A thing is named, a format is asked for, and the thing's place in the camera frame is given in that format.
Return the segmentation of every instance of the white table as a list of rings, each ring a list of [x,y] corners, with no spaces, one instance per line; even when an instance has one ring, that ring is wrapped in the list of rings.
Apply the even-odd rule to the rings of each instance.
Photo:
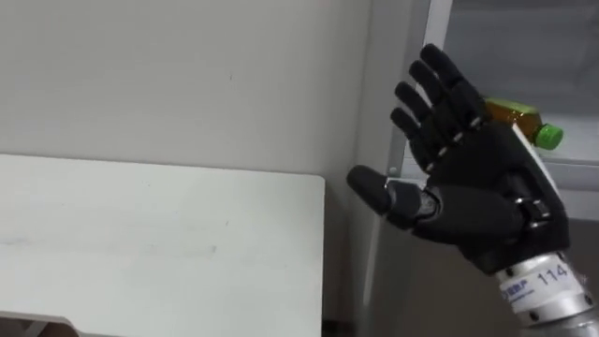
[[[82,336],[320,336],[325,184],[0,155],[0,312]]]

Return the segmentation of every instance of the orange liquid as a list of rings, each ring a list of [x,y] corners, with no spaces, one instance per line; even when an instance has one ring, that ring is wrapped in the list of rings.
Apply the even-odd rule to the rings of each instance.
[[[522,112],[504,105],[495,104],[487,101],[487,110],[496,121],[517,124],[524,136],[534,143],[534,137],[540,127],[543,126],[543,121],[538,112]]]

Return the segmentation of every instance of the plastic bottle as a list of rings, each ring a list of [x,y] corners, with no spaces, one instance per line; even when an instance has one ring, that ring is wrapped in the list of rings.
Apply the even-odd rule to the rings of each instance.
[[[517,124],[524,136],[536,147],[554,150],[563,139],[563,130],[543,124],[537,108],[501,98],[485,98],[487,109],[497,121]]]

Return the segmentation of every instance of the number 114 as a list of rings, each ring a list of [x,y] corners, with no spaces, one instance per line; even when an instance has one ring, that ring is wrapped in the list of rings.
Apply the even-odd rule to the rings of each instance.
[[[539,272],[537,277],[541,279],[541,281],[543,281],[543,283],[545,284],[545,286],[549,285],[549,282],[555,282],[558,280],[558,278],[560,276],[565,276],[568,274],[568,271],[566,271],[562,265],[558,265],[558,267],[555,269],[555,272],[552,270],[546,270],[545,271],[545,276],[543,275],[542,272]]]

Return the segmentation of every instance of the robotic hand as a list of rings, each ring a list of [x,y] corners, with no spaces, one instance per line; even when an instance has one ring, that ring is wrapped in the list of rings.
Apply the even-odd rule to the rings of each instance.
[[[530,143],[516,126],[491,120],[480,93],[442,51],[427,45],[420,59],[409,73],[431,104],[402,81],[395,95],[411,114],[396,108],[391,120],[429,174],[426,187],[364,166],[351,169],[348,184],[390,224],[456,245],[495,274],[526,326],[588,312],[592,299],[559,253],[570,244],[564,206]]]

